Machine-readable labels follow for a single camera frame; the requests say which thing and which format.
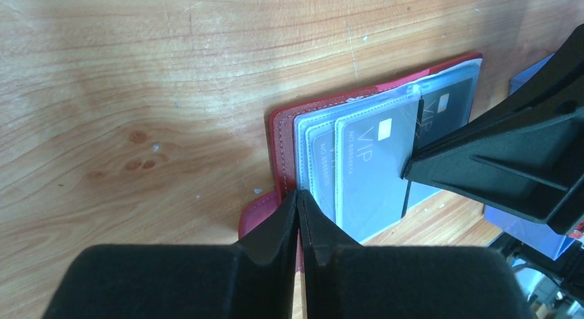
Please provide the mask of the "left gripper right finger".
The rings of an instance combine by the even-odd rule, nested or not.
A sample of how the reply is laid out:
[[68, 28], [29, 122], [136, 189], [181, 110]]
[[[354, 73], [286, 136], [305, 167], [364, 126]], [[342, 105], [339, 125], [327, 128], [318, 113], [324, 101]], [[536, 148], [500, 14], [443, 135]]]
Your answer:
[[487, 247], [363, 246], [297, 193], [308, 318], [531, 318]]

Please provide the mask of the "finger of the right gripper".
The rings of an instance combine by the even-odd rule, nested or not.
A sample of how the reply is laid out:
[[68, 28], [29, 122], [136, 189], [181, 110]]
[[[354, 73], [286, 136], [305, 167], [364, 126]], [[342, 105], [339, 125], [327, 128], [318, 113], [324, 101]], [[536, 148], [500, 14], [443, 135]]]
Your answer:
[[583, 27], [507, 99], [416, 150], [404, 177], [558, 234], [583, 230]]

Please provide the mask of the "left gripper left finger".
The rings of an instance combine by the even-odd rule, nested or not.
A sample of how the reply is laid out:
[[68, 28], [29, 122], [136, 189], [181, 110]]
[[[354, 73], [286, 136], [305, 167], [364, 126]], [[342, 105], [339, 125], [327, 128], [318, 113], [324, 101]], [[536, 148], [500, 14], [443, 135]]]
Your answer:
[[45, 318], [290, 318], [299, 228], [290, 193], [230, 245], [95, 245], [68, 267]]

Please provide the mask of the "dark VIP credit card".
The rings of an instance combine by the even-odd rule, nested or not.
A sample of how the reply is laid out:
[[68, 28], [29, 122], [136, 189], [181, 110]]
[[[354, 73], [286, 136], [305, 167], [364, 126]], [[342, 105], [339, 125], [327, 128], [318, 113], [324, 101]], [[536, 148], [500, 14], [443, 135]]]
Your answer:
[[413, 152], [464, 126], [470, 118], [474, 97], [474, 81], [417, 81], [406, 85], [409, 92], [421, 94], [416, 114], [412, 152], [404, 160], [401, 174]]

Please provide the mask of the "red leather card holder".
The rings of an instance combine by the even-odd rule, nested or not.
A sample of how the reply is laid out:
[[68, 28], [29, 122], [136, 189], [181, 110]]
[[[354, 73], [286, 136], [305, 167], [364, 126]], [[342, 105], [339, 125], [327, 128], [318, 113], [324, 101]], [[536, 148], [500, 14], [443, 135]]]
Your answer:
[[375, 94], [385, 93], [401, 85], [420, 80], [426, 76], [432, 76], [439, 72], [462, 66], [464, 63], [480, 66], [482, 61], [482, 53], [471, 52], [393, 81], [357, 88], [311, 101], [285, 105], [272, 111], [267, 121], [267, 136], [275, 189], [259, 197], [243, 209], [239, 220], [238, 238], [243, 238], [270, 217], [276, 211], [286, 193], [289, 190], [294, 190], [297, 186], [294, 140], [294, 121], [297, 116], [343, 105], [351, 101], [361, 101]]

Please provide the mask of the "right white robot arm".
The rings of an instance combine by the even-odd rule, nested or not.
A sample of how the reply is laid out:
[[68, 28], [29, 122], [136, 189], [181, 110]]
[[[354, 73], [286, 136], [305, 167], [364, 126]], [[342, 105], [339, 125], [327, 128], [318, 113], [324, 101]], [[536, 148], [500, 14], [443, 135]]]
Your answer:
[[583, 301], [583, 27], [507, 99], [418, 149], [408, 180], [483, 203], [516, 272]]

